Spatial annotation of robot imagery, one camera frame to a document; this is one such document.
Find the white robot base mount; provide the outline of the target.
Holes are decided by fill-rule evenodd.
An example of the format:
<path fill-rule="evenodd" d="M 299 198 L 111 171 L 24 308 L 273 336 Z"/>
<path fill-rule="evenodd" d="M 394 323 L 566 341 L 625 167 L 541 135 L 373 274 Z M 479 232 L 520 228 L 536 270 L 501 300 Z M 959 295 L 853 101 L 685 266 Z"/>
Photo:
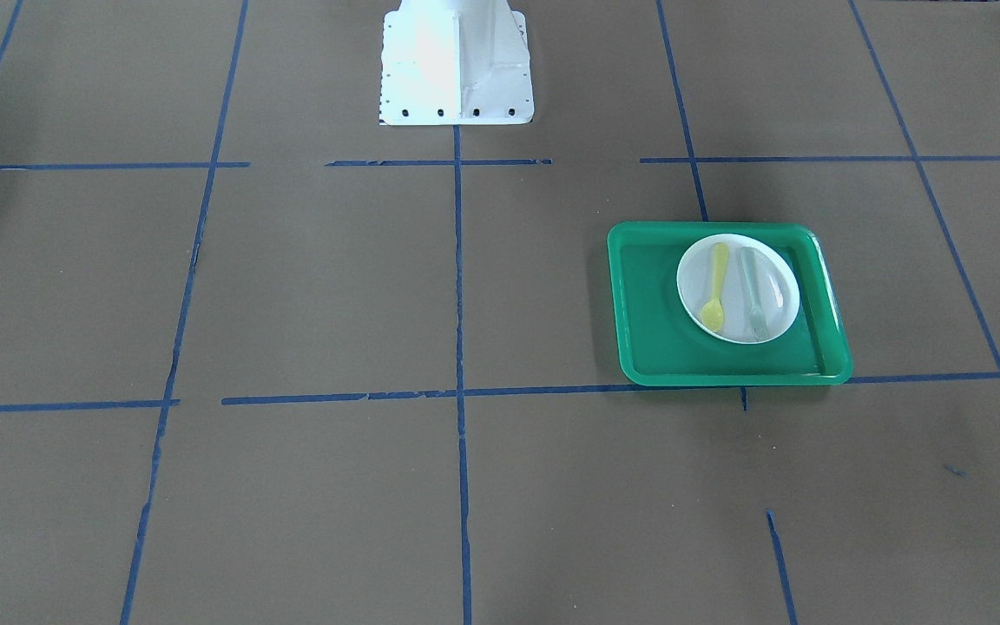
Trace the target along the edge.
<path fill-rule="evenodd" d="M 527 20 L 508 1 L 402 1 L 382 25 L 380 124 L 532 122 Z"/>

